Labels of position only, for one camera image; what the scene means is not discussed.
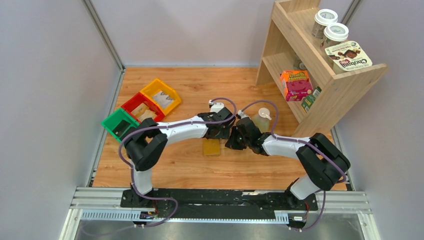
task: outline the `plastic jug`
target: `plastic jug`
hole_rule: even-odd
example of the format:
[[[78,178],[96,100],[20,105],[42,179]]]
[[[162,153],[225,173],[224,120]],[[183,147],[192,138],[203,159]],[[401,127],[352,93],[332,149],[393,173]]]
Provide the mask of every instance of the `plastic jug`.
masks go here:
[[[268,110],[268,108],[262,107],[259,109],[257,114],[252,117],[252,121],[256,127],[259,128],[261,133],[268,132],[271,121],[270,110]]]

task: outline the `wooden table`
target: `wooden table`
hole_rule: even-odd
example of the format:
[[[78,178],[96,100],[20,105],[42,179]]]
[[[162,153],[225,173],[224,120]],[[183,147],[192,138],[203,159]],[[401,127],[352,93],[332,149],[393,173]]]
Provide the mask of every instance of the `wooden table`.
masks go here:
[[[175,89],[182,99],[163,122],[184,120],[209,110],[208,100],[226,97],[238,109],[256,100],[277,104],[279,119],[275,133],[291,136],[298,121],[275,83],[255,86],[257,68],[127,68],[115,108],[159,78]],[[245,113],[253,116],[259,108],[272,106],[256,104]],[[118,142],[106,137],[97,167],[93,187],[129,187],[130,170],[118,156]],[[250,149],[231,150],[221,144],[220,156],[203,156],[202,140],[190,139],[167,146],[153,167],[155,188],[284,190],[296,178],[305,174],[298,160],[282,156],[262,156]],[[337,184],[333,190],[346,190]]]

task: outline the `robotic arm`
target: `robotic arm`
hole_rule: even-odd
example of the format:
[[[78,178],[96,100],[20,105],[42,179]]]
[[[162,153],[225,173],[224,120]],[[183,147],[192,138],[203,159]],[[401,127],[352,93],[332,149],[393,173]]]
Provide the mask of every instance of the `robotic arm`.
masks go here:
[[[159,129],[146,130],[135,134],[124,143],[127,156],[134,165],[134,184],[142,194],[152,190],[152,167],[158,162],[165,146],[193,138],[228,139],[226,147],[242,150],[249,147],[254,153],[264,156],[284,156],[298,159],[306,175],[293,182],[285,191],[287,200],[303,200],[319,190],[330,190],[340,179],[341,174],[325,159],[302,141],[309,142],[329,157],[343,172],[350,167],[348,159],[321,133],[312,137],[276,139],[270,132],[261,133],[253,121],[244,114],[234,125],[235,118],[221,124],[219,122],[233,117],[233,114],[221,102],[209,102],[210,112],[176,122],[154,122],[145,119],[137,128],[127,131],[127,135],[137,129],[159,126]]]

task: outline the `white bottle cap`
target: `white bottle cap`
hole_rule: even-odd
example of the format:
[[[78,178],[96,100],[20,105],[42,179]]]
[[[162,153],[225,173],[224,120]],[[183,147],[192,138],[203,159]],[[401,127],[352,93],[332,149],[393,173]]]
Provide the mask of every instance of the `white bottle cap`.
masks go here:
[[[315,22],[323,26],[337,23],[339,16],[337,13],[330,9],[321,9],[315,14]]]
[[[268,108],[262,107],[261,109],[259,109],[259,116],[261,116],[262,118],[267,118],[269,120],[271,120],[271,113],[270,110],[268,110]]]
[[[349,28],[341,23],[331,23],[324,29],[324,35],[333,41],[343,42],[348,39]]]

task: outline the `plastic bin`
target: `plastic bin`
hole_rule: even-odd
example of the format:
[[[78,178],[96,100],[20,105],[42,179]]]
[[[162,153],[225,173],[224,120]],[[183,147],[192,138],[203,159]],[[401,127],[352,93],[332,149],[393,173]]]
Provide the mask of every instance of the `plastic bin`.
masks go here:
[[[122,122],[122,120],[125,120],[127,124],[127,127],[125,127],[125,129],[123,130],[123,128],[121,129],[121,131],[119,132],[119,134],[117,135],[114,130],[116,130],[116,128],[118,127],[118,125]],[[112,113],[110,116],[108,116],[105,120],[103,120],[101,122],[101,125],[110,133],[110,135],[112,135],[118,142],[121,142],[120,137],[123,136],[130,127],[138,127],[139,123],[132,118],[128,113],[126,113],[122,108],[119,108],[118,110],[116,110],[114,113]]]
[[[140,104],[147,105],[147,107],[156,114],[156,117],[154,118],[155,122],[160,122],[162,119],[164,119],[165,115],[159,108],[159,106],[157,106],[151,99],[141,94],[141,92],[137,92],[137,94],[134,95],[126,103],[124,103],[121,108],[125,110],[125,112],[129,114],[133,119],[141,123],[141,121],[138,120],[136,116],[131,114],[131,112],[136,109]]]
[[[173,102],[169,104],[166,108],[163,108],[158,102],[154,100],[155,98],[154,96],[160,91],[164,92],[171,99],[173,99]],[[177,92],[171,87],[169,87],[168,85],[166,85],[163,81],[159,80],[158,78],[156,78],[151,83],[149,83],[149,85],[144,87],[140,91],[140,93],[142,93],[154,104],[156,104],[165,116],[168,115],[176,106],[178,106],[178,104],[182,102]]]

